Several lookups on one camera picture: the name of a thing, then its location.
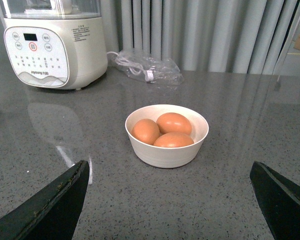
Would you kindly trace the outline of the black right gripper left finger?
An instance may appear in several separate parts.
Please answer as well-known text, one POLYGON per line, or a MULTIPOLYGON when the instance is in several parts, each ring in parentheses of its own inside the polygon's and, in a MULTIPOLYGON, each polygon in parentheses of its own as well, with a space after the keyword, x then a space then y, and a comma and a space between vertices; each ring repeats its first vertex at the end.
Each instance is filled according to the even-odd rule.
POLYGON ((90 166, 81 160, 0 218, 0 240, 70 240, 83 209, 90 166))

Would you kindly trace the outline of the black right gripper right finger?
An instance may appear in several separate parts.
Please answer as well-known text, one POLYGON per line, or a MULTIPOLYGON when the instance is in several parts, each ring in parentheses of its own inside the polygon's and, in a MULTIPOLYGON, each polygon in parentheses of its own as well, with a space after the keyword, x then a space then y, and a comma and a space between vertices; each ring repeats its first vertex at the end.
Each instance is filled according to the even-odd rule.
POLYGON ((249 177, 273 238, 300 240, 300 186, 258 161, 249 177))

